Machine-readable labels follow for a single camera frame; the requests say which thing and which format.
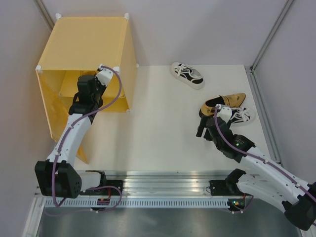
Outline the gold loafer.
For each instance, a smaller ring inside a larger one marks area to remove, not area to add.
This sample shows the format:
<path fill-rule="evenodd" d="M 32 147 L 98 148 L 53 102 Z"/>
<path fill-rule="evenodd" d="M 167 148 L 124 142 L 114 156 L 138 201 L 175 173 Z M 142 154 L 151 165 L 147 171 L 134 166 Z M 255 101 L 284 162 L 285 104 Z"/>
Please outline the gold loafer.
<path fill-rule="evenodd" d="M 232 95 L 220 95 L 216 98 L 205 101 L 199 110 L 199 117 L 212 117 L 215 113 L 217 104 L 226 105 L 229 107 L 237 108 L 242 105 L 246 99 L 245 93 L 237 93 Z"/>
<path fill-rule="evenodd" d="M 81 71 L 80 76 L 85 76 L 85 75 L 92 75 L 95 76 L 96 72 L 95 71 Z"/>

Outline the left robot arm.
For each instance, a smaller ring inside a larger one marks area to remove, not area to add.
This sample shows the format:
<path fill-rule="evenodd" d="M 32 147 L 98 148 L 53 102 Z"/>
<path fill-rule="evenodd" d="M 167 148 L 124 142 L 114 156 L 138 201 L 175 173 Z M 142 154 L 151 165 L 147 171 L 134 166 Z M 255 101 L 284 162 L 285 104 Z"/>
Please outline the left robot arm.
<path fill-rule="evenodd" d="M 102 180 L 102 172 L 79 174 L 74 169 L 74 163 L 83 137 L 103 104 L 102 95 L 112 77 L 113 73 L 108 71 L 79 77 L 78 91 L 70 106 L 62 136 L 48 158 L 35 165 L 39 188 L 44 196 L 76 198 L 88 189 L 98 196 L 107 192 L 108 184 Z"/>

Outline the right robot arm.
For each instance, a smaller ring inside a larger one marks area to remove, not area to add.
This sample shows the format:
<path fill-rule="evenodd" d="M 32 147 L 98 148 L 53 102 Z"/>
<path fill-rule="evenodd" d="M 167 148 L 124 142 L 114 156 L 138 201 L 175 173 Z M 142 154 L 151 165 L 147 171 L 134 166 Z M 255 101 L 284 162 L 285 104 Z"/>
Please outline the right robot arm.
<path fill-rule="evenodd" d="M 295 227 L 307 231 L 316 223 L 316 185 L 290 173 L 248 138 L 233 134 L 230 126 L 219 117 L 202 117 L 197 137 L 212 141 L 225 157 L 249 168 L 264 178 L 257 180 L 241 169 L 233 170 L 225 180 L 231 195 L 245 193 L 276 207 Z"/>

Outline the yellow cabinet door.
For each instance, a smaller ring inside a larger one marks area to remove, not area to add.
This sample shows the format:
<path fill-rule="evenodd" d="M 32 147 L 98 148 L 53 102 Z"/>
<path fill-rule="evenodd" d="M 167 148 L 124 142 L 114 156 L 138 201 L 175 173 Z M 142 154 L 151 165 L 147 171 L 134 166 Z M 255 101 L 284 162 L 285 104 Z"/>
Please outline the yellow cabinet door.
<path fill-rule="evenodd" d="M 69 108 L 78 92 L 77 82 L 81 71 L 37 70 L 40 92 L 46 118 L 54 141 L 65 129 Z"/>

